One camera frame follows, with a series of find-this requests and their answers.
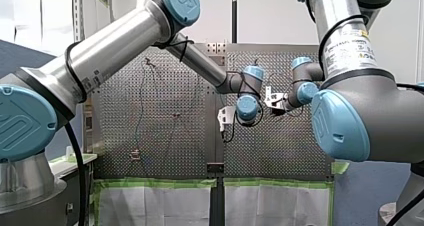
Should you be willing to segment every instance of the white cloth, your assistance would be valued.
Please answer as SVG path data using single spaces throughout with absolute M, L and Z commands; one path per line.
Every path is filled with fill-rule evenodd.
M 228 226 L 329 226 L 330 189 L 225 187 Z
M 208 226 L 210 188 L 107 188 L 100 226 Z

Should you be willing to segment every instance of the white wall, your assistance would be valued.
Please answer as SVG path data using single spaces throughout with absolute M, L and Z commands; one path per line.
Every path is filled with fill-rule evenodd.
M 419 21 L 420 0 L 393 0 L 371 29 L 379 66 L 398 82 L 416 81 Z M 305 5 L 296 0 L 239 0 L 238 37 L 240 43 L 318 43 Z
M 231 0 L 200 0 L 199 20 L 182 32 L 196 42 L 223 42 L 231 39 Z M 112 0 L 114 18 L 135 8 L 136 0 Z
M 197 42 L 231 41 L 231 0 L 200 0 L 201 16 L 184 33 Z M 371 29 L 379 66 L 398 82 L 424 80 L 421 70 L 424 28 L 422 0 L 393 0 Z M 115 18 L 133 7 L 135 0 L 112 0 Z M 263 44 L 318 44 L 306 6 L 297 0 L 239 0 L 238 42 Z

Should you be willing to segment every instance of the label sticker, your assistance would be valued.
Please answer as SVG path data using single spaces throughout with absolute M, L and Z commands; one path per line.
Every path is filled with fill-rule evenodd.
M 99 70 L 94 70 L 93 74 L 90 77 L 84 78 L 81 80 L 81 83 L 84 85 L 84 88 L 87 92 L 100 87 L 100 85 L 105 81 L 103 75 Z
M 329 75 L 352 68 L 377 67 L 368 33 L 363 30 L 343 32 L 340 40 L 324 49 L 324 59 Z

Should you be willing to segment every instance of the perforated metal panel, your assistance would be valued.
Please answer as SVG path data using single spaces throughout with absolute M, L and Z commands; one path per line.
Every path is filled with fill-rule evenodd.
M 315 46 L 227 45 L 220 51 L 227 54 L 229 70 L 258 59 L 266 71 L 264 86 L 274 92 L 291 87 L 293 59 L 309 55 L 317 60 Z M 233 142 L 221 147 L 211 126 L 216 113 L 210 110 L 220 99 L 207 94 L 207 85 L 174 56 L 155 48 L 109 79 L 93 95 L 93 138 L 100 137 L 103 144 L 96 178 L 205 178 L 206 159 L 216 156 L 224 158 L 226 177 L 328 179 L 332 160 L 315 143 L 309 108 L 299 117 L 277 118 L 265 109 L 261 124 L 236 125 Z M 229 96 L 228 105 L 235 99 Z M 140 161 L 130 159 L 136 149 Z M 222 149 L 225 157 L 219 156 Z
M 273 92 L 288 92 L 292 60 L 299 56 L 317 60 L 316 52 L 315 46 L 230 45 L 227 65 L 229 70 L 241 70 L 258 59 L 266 72 L 265 97 L 265 86 L 272 86 Z M 236 96 L 227 99 L 234 105 Z M 315 143 L 309 107 L 293 111 L 297 117 L 272 118 L 269 109 L 264 112 L 254 128 L 235 126 L 234 140 L 225 146 L 226 177 L 327 179 L 332 160 Z
M 104 143 L 96 178 L 206 177 L 203 88 L 203 79 L 155 48 L 109 79 L 94 97 Z M 139 161 L 130 159 L 136 149 Z

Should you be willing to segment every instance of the ur robot arm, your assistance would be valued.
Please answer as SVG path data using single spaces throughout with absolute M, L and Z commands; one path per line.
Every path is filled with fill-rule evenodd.
M 75 116 L 77 104 L 87 94 L 149 46 L 166 48 L 181 58 L 219 93 L 239 93 L 242 98 L 260 92 L 260 67 L 226 72 L 179 33 L 199 15 L 199 0 L 137 0 L 136 9 L 71 45 L 63 56 L 41 68 L 21 68 L 0 78 L 0 221 L 7 218 L 10 221 L 2 222 L 21 225 L 2 209 L 9 212 L 9 207 L 30 202 L 40 205 L 37 199 L 53 194 L 57 184 L 45 147 Z
M 424 97 L 398 89 L 394 76 L 378 67 L 368 38 L 366 23 L 370 27 L 390 1 L 307 0 L 315 16 L 320 62 L 295 60 L 292 91 L 267 95 L 267 105 L 281 113 L 312 103 L 315 139 L 333 158 L 424 160 Z M 318 88 L 314 81 L 324 82 Z M 277 105 L 268 96 L 282 102 Z

